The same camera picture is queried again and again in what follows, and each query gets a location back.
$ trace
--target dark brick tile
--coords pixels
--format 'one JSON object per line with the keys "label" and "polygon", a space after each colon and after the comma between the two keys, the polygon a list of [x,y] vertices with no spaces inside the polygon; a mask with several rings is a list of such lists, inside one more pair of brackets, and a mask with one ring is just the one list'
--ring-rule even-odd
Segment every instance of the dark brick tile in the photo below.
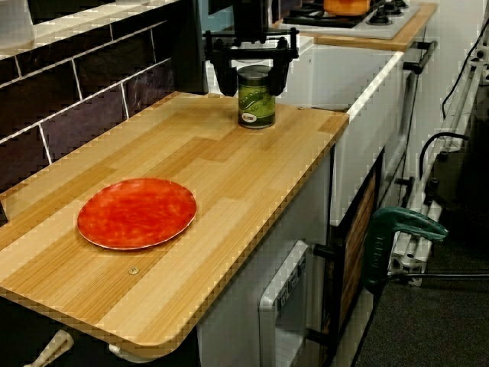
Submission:
{"label": "dark brick tile", "polygon": [[0,192],[49,165],[37,126],[0,145],[0,157]]}
{"label": "dark brick tile", "polygon": [[153,24],[160,23],[161,21],[171,21],[178,15],[177,12],[179,10],[180,3],[173,2],[161,8],[116,21],[112,23],[112,35],[114,39],[117,39],[143,28],[150,27]]}
{"label": "dark brick tile", "polygon": [[0,60],[0,84],[10,82],[15,78],[18,78],[15,58],[9,57],[8,59]]}
{"label": "dark brick tile", "polygon": [[0,138],[79,101],[71,63],[0,89]]}
{"label": "dark brick tile", "polygon": [[110,42],[110,27],[100,27],[17,56],[23,75]]}
{"label": "dark brick tile", "polygon": [[152,67],[124,83],[129,117],[175,91],[171,60]]}
{"label": "dark brick tile", "polygon": [[152,28],[154,54],[157,62],[171,57],[172,49],[175,44],[175,37],[171,37],[172,32],[174,32],[174,29],[172,28],[173,26],[170,22]]}
{"label": "dark brick tile", "polygon": [[124,120],[121,87],[115,86],[43,122],[52,160],[62,158]]}
{"label": "dark brick tile", "polygon": [[149,31],[76,59],[80,87],[90,96],[154,64]]}

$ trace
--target plate rim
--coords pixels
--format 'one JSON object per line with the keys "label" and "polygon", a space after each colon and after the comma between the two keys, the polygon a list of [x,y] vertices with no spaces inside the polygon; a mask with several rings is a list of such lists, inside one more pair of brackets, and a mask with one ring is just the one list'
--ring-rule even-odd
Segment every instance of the plate rim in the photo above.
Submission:
{"label": "plate rim", "polygon": [[[179,232],[173,234],[171,237],[167,238],[167,239],[164,239],[163,241],[159,241],[159,242],[156,242],[156,243],[151,243],[149,245],[138,245],[138,247],[114,247],[114,246],[109,246],[109,245],[102,245],[100,243],[97,243],[97,242],[94,242],[92,241],[91,239],[88,239],[85,237],[85,235],[83,235],[83,232],[80,230],[79,228],[79,217],[80,217],[80,214],[81,212],[83,211],[83,209],[85,208],[85,206],[89,203],[89,201],[91,199],[93,199],[95,196],[99,195],[103,190],[106,190],[108,189],[109,187],[113,187],[114,185],[117,185],[117,184],[122,184],[124,182],[128,182],[128,181],[135,181],[135,180],[158,180],[158,181],[163,181],[163,182],[169,182],[171,184],[175,184],[179,187],[182,187],[183,189],[187,190],[190,195],[192,196],[193,198],[193,201],[194,203],[196,204],[196,209],[195,209],[195,212],[193,214],[193,217],[189,220],[189,222],[186,224],[186,226],[184,226]],[[175,238],[177,235],[179,235],[180,233],[182,233],[183,231],[185,231],[189,226],[190,224],[192,224],[193,220],[196,218],[196,215],[197,215],[197,201],[196,201],[196,198],[195,198],[195,195],[192,193],[192,191],[190,191],[188,188],[184,187],[183,185],[179,184],[179,183],[176,183],[174,181],[171,181],[171,180],[165,180],[163,178],[156,178],[156,177],[140,177],[140,178],[128,178],[126,180],[122,180],[122,181],[119,181],[119,182],[116,182],[116,183],[111,183],[109,184],[108,186],[106,187],[103,187],[102,189],[100,189],[99,191],[97,191],[96,193],[94,193],[82,206],[82,208],[78,211],[78,216],[76,217],[76,229],[78,230],[78,233],[88,242],[92,243],[93,245],[97,245],[99,247],[102,247],[102,248],[106,248],[106,249],[109,249],[109,250],[120,250],[120,251],[134,251],[134,250],[140,250],[140,249],[143,249],[143,248],[148,248],[148,247],[153,247],[153,246],[156,246],[156,245],[160,245],[162,243],[165,243],[165,242],[168,242],[170,241],[171,239]]]}

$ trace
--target cabinet handle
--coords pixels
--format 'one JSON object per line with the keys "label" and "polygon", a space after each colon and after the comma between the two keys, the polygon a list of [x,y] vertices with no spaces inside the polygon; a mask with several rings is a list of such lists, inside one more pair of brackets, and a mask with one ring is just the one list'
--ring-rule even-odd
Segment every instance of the cabinet handle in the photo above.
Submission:
{"label": "cabinet handle", "polygon": [[429,59],[431,59],[435,49],[438,47],[438,42],[414,42],[413,47],[418,50],[426,50],[426,52],[418,63],[405,62],[403,65],[403,70],[410,70],[416,75],[420,75],[425,69]]}
{"label": "cabinet handle", "polygon": [[30,365],[25,365],[24,367],[45,367],[63,353],[70,350],[73,344],[74,341],[70,334],[64,330],[58,330],[37,359]]}

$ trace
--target green clamp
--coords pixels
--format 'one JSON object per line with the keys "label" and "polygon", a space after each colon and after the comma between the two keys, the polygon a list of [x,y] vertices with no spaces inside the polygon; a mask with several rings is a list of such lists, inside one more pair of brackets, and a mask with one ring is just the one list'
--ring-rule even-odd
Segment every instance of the green clamp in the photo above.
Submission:
{"label": "green clamp", "polygon": [[368,224],[361,266],[361,283],[372,294],[381,291],[381,282],[387,276],[395,232],[418,235],[429,241],[442,241],[448,235],[445,227],[412,210],[393,206],[376,211]]}

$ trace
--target gas stove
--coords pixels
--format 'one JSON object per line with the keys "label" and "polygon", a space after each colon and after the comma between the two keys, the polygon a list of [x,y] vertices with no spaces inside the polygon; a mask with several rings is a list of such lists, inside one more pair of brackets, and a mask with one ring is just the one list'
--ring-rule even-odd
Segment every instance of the gas stove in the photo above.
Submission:
{"label": "gas stove", "polygon": [[302,8],[291,10],[278,28],[294,27],[301,32],[315,34],[392,39],[419,10],[415,4],[392,9],[393,3],[372,2],[367,14],[357,17],[328,14],[323,10],[322,2],[303,3]]}

